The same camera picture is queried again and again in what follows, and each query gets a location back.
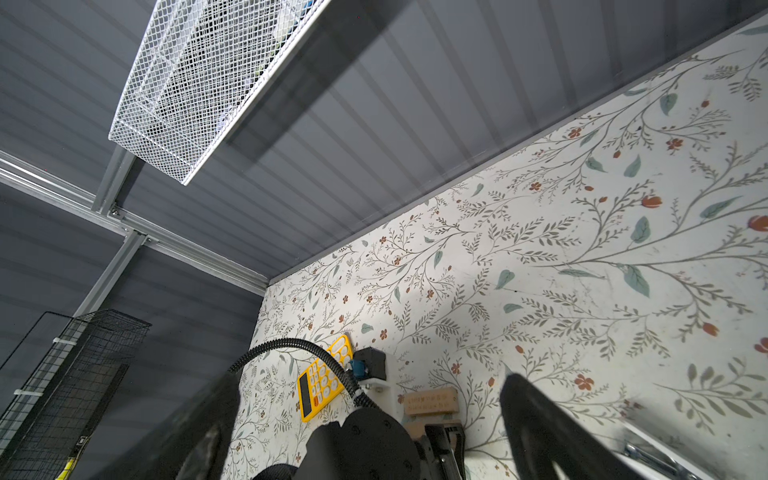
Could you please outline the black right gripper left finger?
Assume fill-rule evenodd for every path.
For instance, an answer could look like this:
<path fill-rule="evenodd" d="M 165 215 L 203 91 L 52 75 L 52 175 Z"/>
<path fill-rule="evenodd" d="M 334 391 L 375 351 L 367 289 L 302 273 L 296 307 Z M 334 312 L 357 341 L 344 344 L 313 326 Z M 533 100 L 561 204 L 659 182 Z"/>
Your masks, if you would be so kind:
<path fill-rule="evenodd" d="M 94 477 L 219 479 L 240 405 L 239 381 L 224 373 Z"/>

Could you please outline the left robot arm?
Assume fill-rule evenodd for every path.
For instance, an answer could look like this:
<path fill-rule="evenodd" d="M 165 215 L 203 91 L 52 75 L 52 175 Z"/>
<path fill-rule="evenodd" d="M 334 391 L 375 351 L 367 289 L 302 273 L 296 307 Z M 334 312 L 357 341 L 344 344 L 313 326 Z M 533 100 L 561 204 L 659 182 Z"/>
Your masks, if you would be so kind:
<path fill-rule="evenodd" d="M 402 424 L 361 408 L 318 427 L 298 466 L 273 464 L 258 479 L 465 479 L 466 434 L 454 420 Z"/>

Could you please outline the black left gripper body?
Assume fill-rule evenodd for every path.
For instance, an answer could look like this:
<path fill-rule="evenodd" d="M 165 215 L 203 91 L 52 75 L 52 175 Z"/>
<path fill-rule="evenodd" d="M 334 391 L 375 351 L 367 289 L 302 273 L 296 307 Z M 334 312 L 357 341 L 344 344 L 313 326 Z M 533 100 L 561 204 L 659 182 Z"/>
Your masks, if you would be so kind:
<path fill-rule="evenodd" d="M 458 422 L 426 424 L 416 440 L 423 480 L 465 480 L 466 434 Z"/>

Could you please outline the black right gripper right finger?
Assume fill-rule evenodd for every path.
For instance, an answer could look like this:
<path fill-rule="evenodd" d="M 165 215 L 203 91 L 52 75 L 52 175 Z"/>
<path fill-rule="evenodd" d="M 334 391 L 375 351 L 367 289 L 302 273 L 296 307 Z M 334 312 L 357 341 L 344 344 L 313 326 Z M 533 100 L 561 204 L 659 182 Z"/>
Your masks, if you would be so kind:
<path fill-rule="evenodd" d="M 500 408 L 521 479 L 641 477 L 519 374 L 506 378 Z"/>

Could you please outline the wood block with holes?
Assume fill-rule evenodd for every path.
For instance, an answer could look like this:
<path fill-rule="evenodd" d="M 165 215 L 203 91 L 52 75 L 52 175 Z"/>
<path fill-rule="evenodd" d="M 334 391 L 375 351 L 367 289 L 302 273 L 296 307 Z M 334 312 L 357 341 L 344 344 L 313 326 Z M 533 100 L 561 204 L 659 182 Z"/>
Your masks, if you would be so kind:
<path fill-rule="evenodd" d="M 460 411 L 458 392 L 453 387 L 417 391 L 402 396 L 404 412 L 409 416 L 455 414 Z"/>

